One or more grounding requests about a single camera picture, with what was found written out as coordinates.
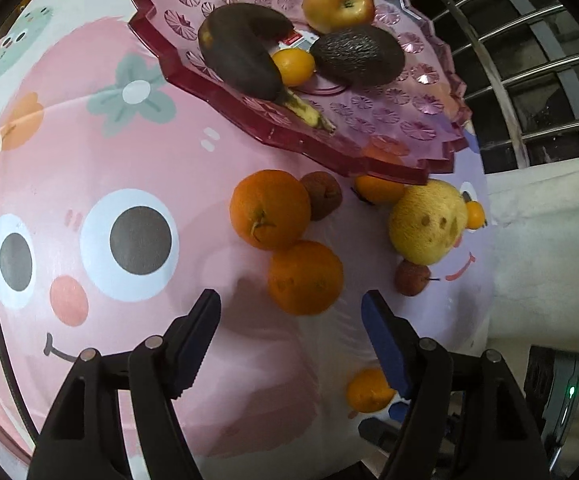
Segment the cartoon printed tablecloth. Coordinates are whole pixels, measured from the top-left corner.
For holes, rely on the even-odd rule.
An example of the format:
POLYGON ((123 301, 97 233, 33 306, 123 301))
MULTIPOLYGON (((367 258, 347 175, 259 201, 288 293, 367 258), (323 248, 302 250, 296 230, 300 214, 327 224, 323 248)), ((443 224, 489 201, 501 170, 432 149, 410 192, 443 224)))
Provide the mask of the cartoon printed tablecloth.
MULTIPOLYGON (((371 452, 345 399, 375 362, 362 295, 377 289, 419 334, 480 352, 491 232, 465 231, 427 289, 401 296, 387 211, 341 179, 341 205, 305 235, 340 258, 344 289, 319 315, 285 313, 268 295, 268 252, 231 226, 233 191, 260 170, 333 170, 171 84, 134 12, 131 0, 32 0, 0 40, 0 438, 26 451, 82 350, 130 351, 211 288, 221 322, 174 403, 202 475, 323 478, 371 452)), ((484 202, 465 124, 446 180, 484 202)))

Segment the small mandarin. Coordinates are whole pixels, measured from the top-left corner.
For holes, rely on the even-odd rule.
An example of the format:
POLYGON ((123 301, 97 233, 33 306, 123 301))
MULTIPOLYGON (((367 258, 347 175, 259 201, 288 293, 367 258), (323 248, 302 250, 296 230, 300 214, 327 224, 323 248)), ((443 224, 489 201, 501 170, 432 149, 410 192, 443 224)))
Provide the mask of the small mandarin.
POLYGON ((346 387, 346 401, 349 408, 363 414, 384 410, 396 394, 397 391, 390 387, 379 367, 360 370, 350 379, 346 387))

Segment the yellow red apple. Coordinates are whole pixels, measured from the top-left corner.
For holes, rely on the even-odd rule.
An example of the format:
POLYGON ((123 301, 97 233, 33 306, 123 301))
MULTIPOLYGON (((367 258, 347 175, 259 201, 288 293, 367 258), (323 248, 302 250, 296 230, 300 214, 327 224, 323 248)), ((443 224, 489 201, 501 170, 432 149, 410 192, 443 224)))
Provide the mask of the yellow red apple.
POLYGON ((375 18, 374 0, 303 0, 307 24, 321 34, 357 25, 371 25, 375 18))

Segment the brown shrivelled fruit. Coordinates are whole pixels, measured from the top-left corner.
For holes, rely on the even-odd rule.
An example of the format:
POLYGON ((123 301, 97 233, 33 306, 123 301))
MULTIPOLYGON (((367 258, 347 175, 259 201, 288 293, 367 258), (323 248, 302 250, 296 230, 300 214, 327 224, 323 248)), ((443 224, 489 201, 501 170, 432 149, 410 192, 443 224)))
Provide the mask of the brown shrivelled fruit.
POLYGON ((343 201, 337 180, 325 171, 314 171, 300 179, 310 198, 311 220, 320 221, 332 214, 343 201))

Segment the yellow spotted pear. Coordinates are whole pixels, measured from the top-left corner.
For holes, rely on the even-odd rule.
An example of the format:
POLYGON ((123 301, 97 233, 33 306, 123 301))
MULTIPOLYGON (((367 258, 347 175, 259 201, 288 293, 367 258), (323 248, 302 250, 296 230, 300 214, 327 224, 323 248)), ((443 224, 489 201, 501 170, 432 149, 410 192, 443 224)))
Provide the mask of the yellow spotted pear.
POLYGON ((459 190, 440 180, 410 185, 391 208, 387 232, 399 255, 419 266, 439 262, 467 225, 467 208, 459 190))

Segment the dark avocado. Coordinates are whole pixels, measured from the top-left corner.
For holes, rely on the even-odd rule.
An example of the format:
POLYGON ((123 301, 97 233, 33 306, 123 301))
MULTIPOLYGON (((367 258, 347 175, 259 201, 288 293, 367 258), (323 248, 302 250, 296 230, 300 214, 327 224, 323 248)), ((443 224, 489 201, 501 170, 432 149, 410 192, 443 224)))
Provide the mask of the dark avocado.
POLYGON ((310 47, 310 54, 322 74, 357 86, 390 84, 405 65, 396 37, 373 25, 329 32, 310 47))

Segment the small red lychee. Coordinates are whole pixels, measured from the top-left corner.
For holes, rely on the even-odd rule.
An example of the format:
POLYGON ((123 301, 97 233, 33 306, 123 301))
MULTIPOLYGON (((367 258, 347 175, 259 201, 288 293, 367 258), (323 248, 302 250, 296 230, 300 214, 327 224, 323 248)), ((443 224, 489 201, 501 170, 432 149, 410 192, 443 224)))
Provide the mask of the small red lychee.
POLYGON ((431 281, 431 270, 428 266, 402 260, 395 273, 395 287, 403 296, 419 295, 431 281))

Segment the large orange with stem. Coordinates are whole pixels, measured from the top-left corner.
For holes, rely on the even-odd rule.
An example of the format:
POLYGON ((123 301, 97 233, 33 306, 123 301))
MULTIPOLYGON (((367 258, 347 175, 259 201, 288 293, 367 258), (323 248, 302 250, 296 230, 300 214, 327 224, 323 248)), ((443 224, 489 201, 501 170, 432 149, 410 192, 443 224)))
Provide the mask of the large orange with stem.
POLYGON ((310 197, 283 170, 260 170, 235 186, 230 200, 232 228, 247 244, 279 250, 298 242, 311 218, 310 197))

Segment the pink plastic fruit tray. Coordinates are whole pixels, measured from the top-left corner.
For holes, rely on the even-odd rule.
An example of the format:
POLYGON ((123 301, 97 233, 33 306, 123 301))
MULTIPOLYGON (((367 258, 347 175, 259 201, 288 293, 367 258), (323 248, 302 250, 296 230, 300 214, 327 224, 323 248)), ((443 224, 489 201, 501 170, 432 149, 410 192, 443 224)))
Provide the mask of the pink plastic fruit tray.
POLYGON ((247 2, 289 18, 288 47, 309 48, 317 35, 301 10, 303 0, 131 0, 130 28, 160 61, 166 79, 207 102, 249 136, 305 155, 344 177, 359 174, 422 184, 451 174, 468 146, 463 127, 469 109, 449 47, 433 23, 409 0, 374 0, 375 25, 390 32, 404 53, 401 74, 390 84, 362 88, 314 75, 299 96, 334 125, 310 128, 286 108, 234 90, 209 68, 198 29, 218 6, 247 2))

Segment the metal window grille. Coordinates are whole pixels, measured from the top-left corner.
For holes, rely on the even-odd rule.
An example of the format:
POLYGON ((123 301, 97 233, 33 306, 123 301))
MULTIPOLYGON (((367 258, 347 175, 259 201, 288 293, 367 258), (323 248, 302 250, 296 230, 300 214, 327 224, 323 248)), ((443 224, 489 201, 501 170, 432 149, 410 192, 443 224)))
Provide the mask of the metal window grille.
POLYGON ((559 0, 410 0, 449 44, 488 174, 579 157, 579 24, 559 0))

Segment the overripe dark banana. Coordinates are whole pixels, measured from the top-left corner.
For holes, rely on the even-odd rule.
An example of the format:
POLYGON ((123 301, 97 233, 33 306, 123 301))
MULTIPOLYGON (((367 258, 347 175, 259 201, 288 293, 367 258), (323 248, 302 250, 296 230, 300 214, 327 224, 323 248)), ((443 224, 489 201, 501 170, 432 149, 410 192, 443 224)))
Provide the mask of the overripe dark banana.
POLYGON ((198 45, 206 66, 234 90, 283 106, 307 126, 332 133, 332 122, 285 86, 268 51, 269 44, 291 32, 293 23, 279 11, 237 2, 207 15, 198 29, 198 45))

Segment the tiny orange behind pear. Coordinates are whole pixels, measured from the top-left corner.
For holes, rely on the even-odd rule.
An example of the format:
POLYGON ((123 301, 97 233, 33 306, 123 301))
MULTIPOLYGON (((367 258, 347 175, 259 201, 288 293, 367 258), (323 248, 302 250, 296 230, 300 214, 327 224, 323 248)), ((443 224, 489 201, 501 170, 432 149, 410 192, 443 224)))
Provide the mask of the tiny orange behind pear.
POLYGON ((476 231, 487 224, 485 209, 483 209, 480 202, 477 202, 477 200, 470 200, 466 203, 466 210, 466 227, 469 230, 476 231))

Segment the small orange kumquat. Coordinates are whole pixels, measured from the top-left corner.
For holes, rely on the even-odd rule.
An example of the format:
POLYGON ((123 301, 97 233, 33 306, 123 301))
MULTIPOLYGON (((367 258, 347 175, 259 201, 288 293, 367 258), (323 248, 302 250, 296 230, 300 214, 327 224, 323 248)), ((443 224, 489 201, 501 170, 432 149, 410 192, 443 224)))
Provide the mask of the small orange kumquat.
POLYGON ((279 50, 272 55, 272 61, 281 74, 283 84, 289 88, 306 84, 315 72, 314 58, 305 50, 296 48, 279 50))

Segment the orange under tray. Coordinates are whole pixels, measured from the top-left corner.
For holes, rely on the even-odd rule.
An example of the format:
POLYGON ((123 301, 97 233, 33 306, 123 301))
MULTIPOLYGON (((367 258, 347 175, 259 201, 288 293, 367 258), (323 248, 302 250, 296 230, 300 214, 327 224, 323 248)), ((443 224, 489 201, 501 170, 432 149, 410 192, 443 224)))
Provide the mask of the orange under tray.
POLYGON ((404 194, 405 186, 372 176, 359 176, 353 180, 353 189, 368 203, 384 206, 398 203, 404 194))

